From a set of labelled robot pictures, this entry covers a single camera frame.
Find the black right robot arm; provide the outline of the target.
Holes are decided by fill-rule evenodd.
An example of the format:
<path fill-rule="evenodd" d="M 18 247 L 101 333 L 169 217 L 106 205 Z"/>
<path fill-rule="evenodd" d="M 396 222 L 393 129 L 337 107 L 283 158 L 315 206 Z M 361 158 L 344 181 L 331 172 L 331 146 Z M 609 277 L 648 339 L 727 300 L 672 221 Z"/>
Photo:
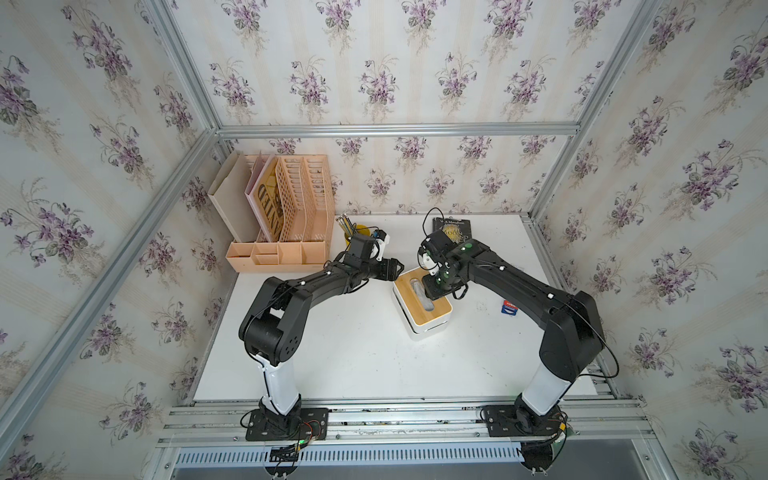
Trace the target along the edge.
<path fill-rule="evenodd" d="M 425 293 L 431 300 L 455 297 L 470 284 L 511 302 L 543 331 L 539 366 L 516 399 L 516 408 L 546 417 L 606 347 L 597 303 L 545 284 L 504 260 L 486 244 L 452 241 L 442 231 L 425 237 L 418 249 Z"/>

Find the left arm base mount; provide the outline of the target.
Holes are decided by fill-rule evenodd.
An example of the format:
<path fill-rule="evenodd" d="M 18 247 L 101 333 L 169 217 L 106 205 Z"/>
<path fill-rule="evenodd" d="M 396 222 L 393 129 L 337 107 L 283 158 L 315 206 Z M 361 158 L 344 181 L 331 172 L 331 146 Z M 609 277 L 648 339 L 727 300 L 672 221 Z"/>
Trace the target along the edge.
<path fill-rule="evenodd" d="M 326 408 L 299 408 L 287 416 L 269 409 L 253 409 L 244 414 L 240 425 L 245 429 L 247 441 L 324 440 L 327 436 L 330 410 Z"/>

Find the toothpaste tube box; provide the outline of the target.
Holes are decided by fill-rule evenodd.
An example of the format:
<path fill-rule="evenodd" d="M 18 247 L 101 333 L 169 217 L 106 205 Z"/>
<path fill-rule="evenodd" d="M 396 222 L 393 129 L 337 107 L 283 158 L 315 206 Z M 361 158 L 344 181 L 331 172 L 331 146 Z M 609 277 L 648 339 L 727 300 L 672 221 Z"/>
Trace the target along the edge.
<path fill-rule="evenodd" d="M 518 308 L 512 303 L 504 301 L 501 307 L 501 313 L 505 315 L 516 316 L 518 313 Z"/>

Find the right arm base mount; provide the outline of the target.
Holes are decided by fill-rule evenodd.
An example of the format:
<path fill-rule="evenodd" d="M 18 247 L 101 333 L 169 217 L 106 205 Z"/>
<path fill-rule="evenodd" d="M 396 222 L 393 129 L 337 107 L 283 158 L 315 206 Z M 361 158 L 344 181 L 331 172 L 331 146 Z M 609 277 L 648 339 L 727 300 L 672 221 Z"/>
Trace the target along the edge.
<path fill-rule="evenodd" d="M 538 416 L 524 403 L 483 406 L 480 419 L 490 437 L 557 438 L 566 429 L 567 422 L 558 406 L 554 406 L 544 416 Z"/>

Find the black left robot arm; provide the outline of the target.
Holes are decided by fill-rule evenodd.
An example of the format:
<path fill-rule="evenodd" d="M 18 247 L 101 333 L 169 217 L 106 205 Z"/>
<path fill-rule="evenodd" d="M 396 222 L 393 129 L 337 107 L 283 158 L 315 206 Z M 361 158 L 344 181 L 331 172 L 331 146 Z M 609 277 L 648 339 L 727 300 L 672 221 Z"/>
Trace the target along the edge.
<path fill-rule="evenodd" d="M 371 280 L 393 282 L 405 266 L 395 258 L 362 259 L 341 252 L 322 270 L 307 276 L 265 280 L 238 330 L 246 354 L 260 367 L 265 394 L 261 404 L 288 417 L 299 407 L 291 359 L 303 339 L 310 310 L 337 296 L 352 294 Z"/>

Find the white bamboo tissue box lid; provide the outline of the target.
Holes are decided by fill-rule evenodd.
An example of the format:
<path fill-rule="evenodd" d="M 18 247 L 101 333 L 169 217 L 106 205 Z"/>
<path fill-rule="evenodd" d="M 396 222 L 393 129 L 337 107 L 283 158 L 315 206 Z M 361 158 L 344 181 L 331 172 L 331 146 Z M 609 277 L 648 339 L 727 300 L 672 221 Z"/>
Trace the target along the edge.
<path fill-rule="evenodd" d="M 416 268 L 403 272 L 394 282 L 393 293 L 415 334 L 423 335 L 450 320 L 453 307 L 446 298 L 427 297 L 423 277 L 426 270 Z"/>

